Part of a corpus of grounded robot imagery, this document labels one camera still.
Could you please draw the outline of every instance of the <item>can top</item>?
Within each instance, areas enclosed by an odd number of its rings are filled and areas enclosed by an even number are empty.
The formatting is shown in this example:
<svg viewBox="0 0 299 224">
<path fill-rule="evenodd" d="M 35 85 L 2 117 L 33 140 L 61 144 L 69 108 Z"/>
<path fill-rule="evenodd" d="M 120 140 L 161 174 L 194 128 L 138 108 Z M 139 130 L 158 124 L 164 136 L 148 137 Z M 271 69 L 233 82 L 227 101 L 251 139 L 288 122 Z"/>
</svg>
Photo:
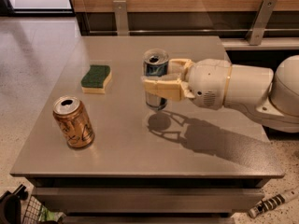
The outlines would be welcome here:
<svg viewBox="0 0 299 224">
<path fill-rule="evenodd" d="M 54 102 L 53 111 L 58 115 L 68 115 L 78 109 L 80 100 L 74 96 L 62 96 Z"/>
<path fill-rule="evenodd" d="M 168 62 L 168 54 L 163 49 L 149 49 L 143 59 L 147 64 L 160 65 Z"/>
</svg>

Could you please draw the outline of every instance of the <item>soda can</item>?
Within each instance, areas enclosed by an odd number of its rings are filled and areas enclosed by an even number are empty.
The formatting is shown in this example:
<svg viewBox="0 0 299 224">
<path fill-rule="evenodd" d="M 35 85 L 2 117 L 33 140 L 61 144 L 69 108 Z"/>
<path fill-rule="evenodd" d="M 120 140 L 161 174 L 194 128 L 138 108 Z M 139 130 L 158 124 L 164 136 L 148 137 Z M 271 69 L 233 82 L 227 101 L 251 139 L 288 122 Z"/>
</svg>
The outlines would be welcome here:
<svg viewBox="0 0 299 224">
<path fill-rule="evenodd" d="M 71 147 L 85 147 L 94 139 L 93 127 L 84 104 L 73 96 L 63 96 L 53 105 L 53 116 Z"/>
<path fill-rule="evenodd" d="M 169 57 L 162 49 L 149 49 L 143 57 L 144 75 L 147 77 L 161 77 L 167 74 Z M 146 92 L 146 103 L 154 110 L 162 110 L 167 105 L 167 100 Z"/>
</svg>

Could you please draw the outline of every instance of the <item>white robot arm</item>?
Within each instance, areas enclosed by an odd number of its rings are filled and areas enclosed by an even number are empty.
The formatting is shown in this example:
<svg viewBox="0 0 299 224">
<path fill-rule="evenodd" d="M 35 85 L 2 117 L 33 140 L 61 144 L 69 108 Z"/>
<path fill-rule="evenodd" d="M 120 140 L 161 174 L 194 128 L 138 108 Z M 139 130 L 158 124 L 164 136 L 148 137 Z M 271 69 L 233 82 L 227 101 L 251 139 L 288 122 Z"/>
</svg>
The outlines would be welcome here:
<svg viewBox="0 0 299 224">
<path fill-rule="evenodd" d="M 178 65 L 181 74 L 169 81 Z M 269 68 L 213 59 L 170 60 L 168 71 L 155 80 L 144 77 L 146 92 L 175 101 L 189 98 L 203 108 L 232 108 L 263 126 L 299 132 L 299 56 L 285 60 L 275 74 Z"/>
</svg>

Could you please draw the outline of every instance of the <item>metal bracket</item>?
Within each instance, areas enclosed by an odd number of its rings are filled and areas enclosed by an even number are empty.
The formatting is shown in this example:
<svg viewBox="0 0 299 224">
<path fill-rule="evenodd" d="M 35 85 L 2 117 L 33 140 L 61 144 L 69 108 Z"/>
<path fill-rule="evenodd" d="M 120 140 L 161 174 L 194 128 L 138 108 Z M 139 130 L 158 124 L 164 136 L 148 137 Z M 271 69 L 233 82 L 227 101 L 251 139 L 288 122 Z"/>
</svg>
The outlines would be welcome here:
<svg viewBox="0 0 299 224">
<path fill-rule="evenodd" d="M 114 16 L 118 35 L 129 35 L 127 3 L 125 0 L 113 1 Z"/>
<path fill-rule="evenodd" d="M 246 35 L 246 39 L 248 40 L 250 45 L 261 45 L 265 27 L 267 26 L 267 23 L 271 18 L 273 8 L 277 1 L 278 0 L 262 1 L 261 7 L 255 17 L 255 21 Z"/>
</svg>

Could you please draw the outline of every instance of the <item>green scouring pad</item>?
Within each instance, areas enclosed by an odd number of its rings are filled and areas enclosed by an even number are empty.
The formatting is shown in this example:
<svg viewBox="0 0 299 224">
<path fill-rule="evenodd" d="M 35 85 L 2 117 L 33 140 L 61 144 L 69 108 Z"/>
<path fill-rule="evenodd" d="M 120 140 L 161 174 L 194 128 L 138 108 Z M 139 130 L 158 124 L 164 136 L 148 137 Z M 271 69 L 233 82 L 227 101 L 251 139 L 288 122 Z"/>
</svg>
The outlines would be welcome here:
<svg viewBox="0 0 299 224">
<path fill-rule="evenodd" d="M 110 66 L 104 64 L 91 64 L 90 70 L 81 80 L 84 93 L 105 93 L 105 87 L 111 80 Z"/>
</svg>

